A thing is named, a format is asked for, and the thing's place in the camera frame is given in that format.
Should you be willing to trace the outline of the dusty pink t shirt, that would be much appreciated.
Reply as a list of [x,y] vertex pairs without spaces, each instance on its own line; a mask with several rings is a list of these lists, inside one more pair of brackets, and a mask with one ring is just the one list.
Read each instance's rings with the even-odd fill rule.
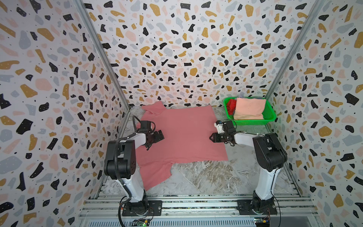
[[162,102],[143,106],[142,120],[152,121],[164,139],[149,149],[136,149],[136,160],[146,191],[167,180],[173,164],[227,161],[223,143],[214,143],[217,118],[211,106],[167,109]]

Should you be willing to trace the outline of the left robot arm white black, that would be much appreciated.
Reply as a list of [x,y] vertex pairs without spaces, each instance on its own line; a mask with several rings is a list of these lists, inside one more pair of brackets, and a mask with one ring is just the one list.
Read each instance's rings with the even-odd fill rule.
[[122,186],[126,198],[120,203],[123,216],[161,216],[162,201],[148,201],[146,191],[136,173],[136,149],[164,139],[161,130],[146,133],[133,133],[130,136],[110,141],[107,146],[104,173]]

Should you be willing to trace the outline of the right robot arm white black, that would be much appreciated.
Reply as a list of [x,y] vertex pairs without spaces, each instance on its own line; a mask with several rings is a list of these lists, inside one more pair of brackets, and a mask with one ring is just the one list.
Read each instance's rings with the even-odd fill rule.
[[260,165],[260,176],[252,199],[237,201],[237,210],[240,215],[276,215],[274,188],[278,174],[287,161],[287,153],[283,149],[276,134],[251,134],[236,132],[213,133],[209,139],[214,143],[231,143],[233,145],[246,145],[254,148],[257,163]]

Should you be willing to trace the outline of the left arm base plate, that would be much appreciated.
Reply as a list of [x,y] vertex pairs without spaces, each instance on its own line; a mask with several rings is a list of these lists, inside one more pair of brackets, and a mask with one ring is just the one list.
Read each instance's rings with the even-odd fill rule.
[[158,201],[140,201],[126,203],[122,216],[123,217],[143,217],[143,216],[161,216],[163,202]]

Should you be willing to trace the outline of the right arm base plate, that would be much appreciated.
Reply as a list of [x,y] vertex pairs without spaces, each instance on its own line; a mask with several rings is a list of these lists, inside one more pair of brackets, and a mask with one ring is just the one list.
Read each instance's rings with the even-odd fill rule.
[[257,208],[257,206],[252,205],[252,200],[237,200],[237,210],[240,215],[277,215],[278,210],[275,204],[268,202],[264,204],[263,207]]

